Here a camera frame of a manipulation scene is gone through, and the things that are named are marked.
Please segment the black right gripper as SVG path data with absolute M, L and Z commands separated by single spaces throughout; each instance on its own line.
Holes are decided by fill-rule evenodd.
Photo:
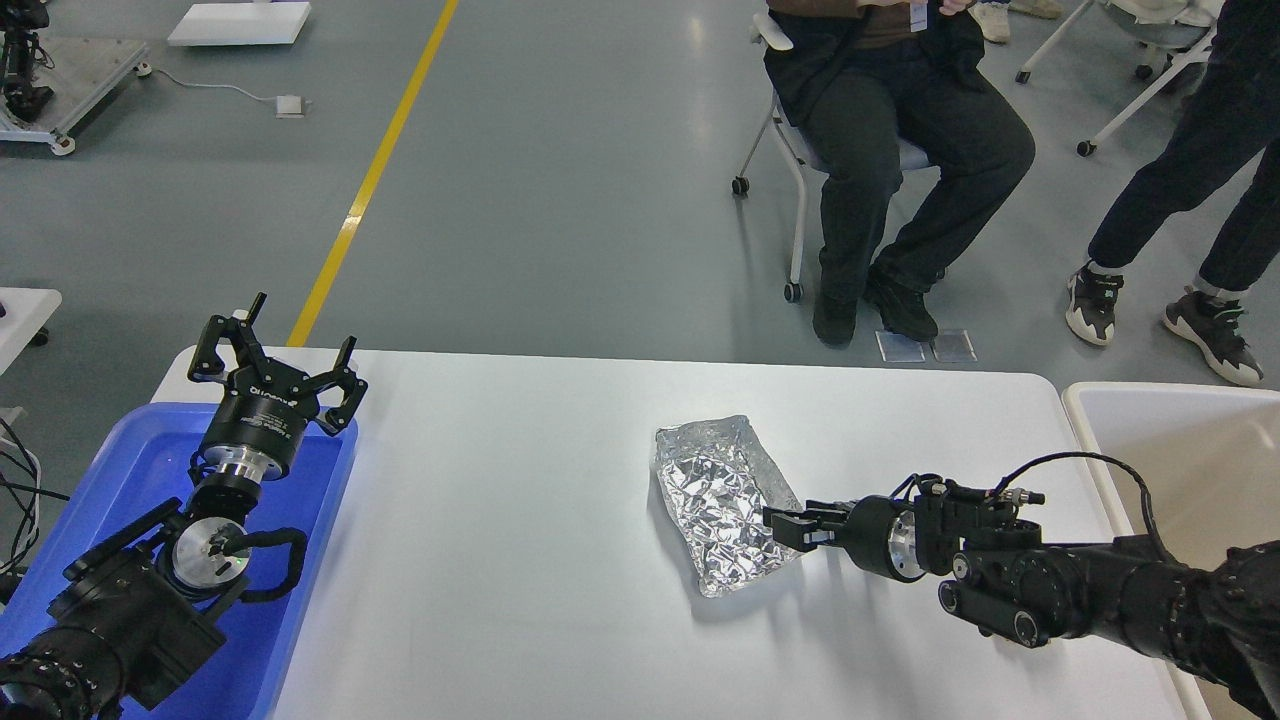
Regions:
M 776 543 L 800 553 L 836 538 L 864 571 L 904 583 L 925 575 L 916 556 L 915 512 L 906 501 L 867 496 L 836 503 L 806 502 L 803 510 L 764 507 L 764 523 Z

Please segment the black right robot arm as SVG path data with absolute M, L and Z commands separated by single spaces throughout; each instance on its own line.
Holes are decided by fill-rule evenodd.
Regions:
M 799 552 L 846 551 L 864 571 L 942 582 L 942 609 L 1027 648 L 1097 635 L 1225 685 L 1262 719 L 1277 716 L 1279 547 L 1231 547 L 1212 571 L 1178 561 L 1162 542 L 1147 484 L 1137 482 L 1146 533 L 1108 543 L 1046 543 L 1019 518 L 1044 496 L 1014 486 L 977 489 L 915 474 L 887 496 L 801 510 L 764 509 L 773 538 Z

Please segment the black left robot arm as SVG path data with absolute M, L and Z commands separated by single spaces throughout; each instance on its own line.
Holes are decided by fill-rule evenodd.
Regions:
M 191 496 L 65 568 L 52 625 L 3 660 L 5 719 L 119 719 L 125 700 L 154 708 L 225 644 L 216 623 L 227 610 L 300 584 L 308 536 L 250 530 L 248 515 L 264 483 L 291 473 L 307 428 L 348 429 L 369 386 L 351 366 L 352 336 L 317 374 L 268 356 L 253 333 L 265 300 L 242 318 L 211 316 L 195 346 L 188 378 L 223 396 L 189 460 Z

